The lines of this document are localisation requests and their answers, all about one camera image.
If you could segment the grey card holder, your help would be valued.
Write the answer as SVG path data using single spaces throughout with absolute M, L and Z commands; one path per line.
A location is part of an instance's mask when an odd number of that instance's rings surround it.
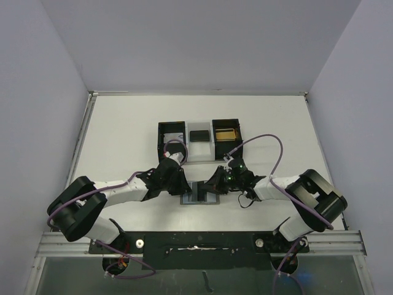
M 181 195 L 180 205 L 218 205 L 219 195 L 208 192 L 204 189 L 204 184 L 204 181 L 188 182 L 191 192 Z

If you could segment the black white sorting tray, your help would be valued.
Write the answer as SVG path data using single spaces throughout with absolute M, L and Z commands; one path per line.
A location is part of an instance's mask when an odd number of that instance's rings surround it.
M 180 152 L 188 163 L 221 161 L 234 148 L 232 157 L 243 156 L 241 126 L 238 119 L 213 119 L 158 123 L 158 160 L 165 152 Z

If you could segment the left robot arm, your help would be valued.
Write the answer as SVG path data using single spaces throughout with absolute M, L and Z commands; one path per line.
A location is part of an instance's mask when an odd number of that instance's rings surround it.
M 123 249 L 125 237 L 115 221 L 100 216 L 105 208 L 145 202 L 161 192 L 177 196 L 191 191 L 183 168 L 170 158 L 156 168 L 136 171 L 126 180 L 98 182 L 80 176 L 49 205 L 47 224 L 59 229 L 69 242 L 88 237 L 116 253 Z

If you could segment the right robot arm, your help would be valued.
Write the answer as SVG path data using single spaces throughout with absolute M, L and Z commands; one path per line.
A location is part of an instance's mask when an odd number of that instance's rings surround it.
M 259 176 L 243 159 L 230 159 L 218 166 L 202 190 L 219 195 L 242 192 L 252 202 L 292 202 L 297 212 L 285 218 L 273 236 L 274 246 L 280 251 L 288 251 L 303 235 L 332 229 L 334 220 L 348 207 L 343 195 L 316 170 L 284 178 Z

